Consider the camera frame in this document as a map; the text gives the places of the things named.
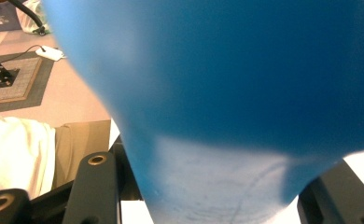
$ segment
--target rug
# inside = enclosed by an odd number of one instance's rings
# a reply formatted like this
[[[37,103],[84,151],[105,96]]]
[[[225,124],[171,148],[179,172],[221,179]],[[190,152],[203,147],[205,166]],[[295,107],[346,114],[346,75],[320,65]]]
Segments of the rug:
[[[17,55],[2,55],[0,62]],[[53,64],[53,60],[40,57],[34,51],[2,63],[7,70],[20,71],[12,86],[0,88],[0,112],[41,105]]]

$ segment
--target floor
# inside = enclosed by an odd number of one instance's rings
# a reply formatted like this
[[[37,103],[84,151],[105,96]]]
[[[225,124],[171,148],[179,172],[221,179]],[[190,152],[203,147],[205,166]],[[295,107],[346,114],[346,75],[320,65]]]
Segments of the floor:
[[[22,30],[0,32],[0,55],[24,52],[32,45],[58,47],[52,34],[30,35]],[[41,106],[0,114],[4,117],[36,119],[53,127],[70,122],[110,119],[104,105],[82,81],[67,59],[54,63]],[[145,202],[123,201],[121,210],[123,223],[153,223]]]

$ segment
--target black cable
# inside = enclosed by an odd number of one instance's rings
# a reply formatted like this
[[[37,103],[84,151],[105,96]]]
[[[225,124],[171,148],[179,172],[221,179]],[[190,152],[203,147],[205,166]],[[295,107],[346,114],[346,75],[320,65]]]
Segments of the black cable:
[[[42,46],[40,46],[40,45],[33,45],[33,46],[31,46],[30,48],[28,48],[28,50],[30,50],[31,48],[34,48],[34,47],[40,47],[40,48],[42,48],[43,52],[46,52],[46,50],[45,50]],[[22,56],[23,54],[27,53],[27,52],[28,52],[28,50],[26,50],[25,52],[23,52],[23,53],[21,53],[21,54],[17,55],[16,57],[13,57],[13,58],[11,58],[11,59],[4,60],[4,61],[2,61],[2,62],[0,62],[0,63],[5,63],[5,62],[9,62],[9,61],[15,60],[15,59],[19,58],[20,56]]]

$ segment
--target blue fabric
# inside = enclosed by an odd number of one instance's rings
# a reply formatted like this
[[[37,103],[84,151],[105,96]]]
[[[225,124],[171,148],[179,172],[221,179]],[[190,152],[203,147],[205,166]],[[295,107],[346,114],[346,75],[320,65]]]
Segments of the blue fabric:
[[[364,1],[45,2],[156,223],[259,223],[364,149]]]

